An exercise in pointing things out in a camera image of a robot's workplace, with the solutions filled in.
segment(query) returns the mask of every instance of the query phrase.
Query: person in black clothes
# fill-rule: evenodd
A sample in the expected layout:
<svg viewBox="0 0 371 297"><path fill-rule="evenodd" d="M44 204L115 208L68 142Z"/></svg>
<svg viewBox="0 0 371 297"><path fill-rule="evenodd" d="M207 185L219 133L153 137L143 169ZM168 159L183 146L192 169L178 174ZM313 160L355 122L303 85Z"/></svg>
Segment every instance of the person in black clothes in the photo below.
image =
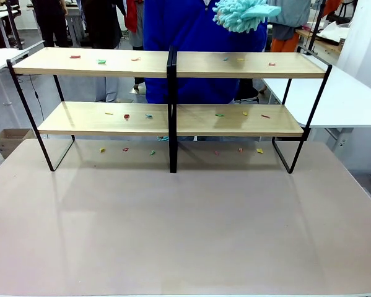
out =
<svg viewBox="0 0 371 297"><path fill-rule="evenodd" d="M67 7L64 0L32 0L37 22L40 27L45 46L54 47L53 34L57 45L68 47L66 18Z"/></svg>
<svg viewBox="0 0 371 297"><path fill-rule="evenodd" d="M116 7L126 14L123 0L82 0L89 38L94 48L118 50L122 37ZM96 102L115 102L118 96L117 77L96 77Z"/></svg>

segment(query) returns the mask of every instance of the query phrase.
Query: blue sweatshirt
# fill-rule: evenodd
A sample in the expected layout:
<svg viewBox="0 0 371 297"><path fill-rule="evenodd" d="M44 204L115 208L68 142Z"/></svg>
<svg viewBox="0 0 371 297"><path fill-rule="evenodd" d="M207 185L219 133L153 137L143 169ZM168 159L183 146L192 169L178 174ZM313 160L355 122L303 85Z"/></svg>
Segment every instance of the blue sweatshirt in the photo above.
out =
<svg viewBox="0 0 371 297"><path fill-rule="evenodd" d="M250 33L229 32L213 22L212 8L203 0L147 0L144 3L144 49L168 51L262 51L266 23ZM236 96L238 79L178 79L178 103L226 104ZM147 101L167 102L167 80L146 79Z"/></svg>

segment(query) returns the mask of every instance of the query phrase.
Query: teal microfiber duster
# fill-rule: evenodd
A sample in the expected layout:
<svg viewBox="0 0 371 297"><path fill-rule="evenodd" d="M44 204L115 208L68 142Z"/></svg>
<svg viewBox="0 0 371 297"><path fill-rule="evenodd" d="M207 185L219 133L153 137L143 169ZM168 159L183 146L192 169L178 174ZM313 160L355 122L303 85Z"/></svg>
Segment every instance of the teal microfiber duster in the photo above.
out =
<svg viewBox="0 0 371 297"><path fill-rule="evenodd" d="M281 7L269 6L266 0L220 0L212 10L217 14L213 21L231 32L247 33L257 29L267 17L275 17Z"/></svg>

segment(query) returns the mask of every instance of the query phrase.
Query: floor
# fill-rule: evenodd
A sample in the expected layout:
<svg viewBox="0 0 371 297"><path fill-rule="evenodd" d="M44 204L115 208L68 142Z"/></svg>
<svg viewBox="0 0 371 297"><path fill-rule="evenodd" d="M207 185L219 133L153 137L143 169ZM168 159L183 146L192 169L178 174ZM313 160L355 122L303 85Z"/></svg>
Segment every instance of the floor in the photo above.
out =
<svg viewBox="0 0 371 297"><path fill-rule="evenodd" d="M24 38L24 47L31 46L40 40L39 34L36 30L21 30L20 37ZM128 40L123 40L121 48L124 50L131 50ZM26 128L31 127L31 123L25 113L24 107L21 104L20 98L14 87L13 81L7 69L0 72L2 82L6 87L6 92L12 102L12 105L3 105L2 95L0 93L0 132L4 128ZM94 101L94 79L93 77L73 77L62 76L59 77L61 88L64 97L67 101ZM134 103L146 102L145 95L131 94L134 80L132 77L120 77L119 95L121 101L132 101ZM24 95L27 99L30 110L33 114L37 125L41 124L43 118L48 116L58 105L60 99L52 76L47 75L26 75L19 77L20 85L22 86ZM261 80L254 80L254 87L260 89L263 86ZM35 91L38 94L40 105L35 96ZM270 93L266 91L264 95L260 95L260 104L267 104ZM44 137L59 137L65 136L44 136ZM135 137L79 137L88 139L118 139L129 140ZM142 140L156 140L155 137L137 137ZM355 174L358 182L371 195L371 176L369 174Z"/></svg>

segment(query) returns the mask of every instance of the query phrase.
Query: cardboard box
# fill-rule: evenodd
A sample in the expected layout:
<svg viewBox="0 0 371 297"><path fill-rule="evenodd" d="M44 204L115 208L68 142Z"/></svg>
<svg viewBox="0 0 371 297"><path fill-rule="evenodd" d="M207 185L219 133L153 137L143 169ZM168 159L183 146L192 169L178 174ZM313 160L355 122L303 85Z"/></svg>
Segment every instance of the cardboard box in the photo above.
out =
<svg viewBox="0 0 371 297"><path fill-rule="evenodd" d="M3 129L0 133L0 153L6 159L23 140L35 138L32 129Z"/></svg>

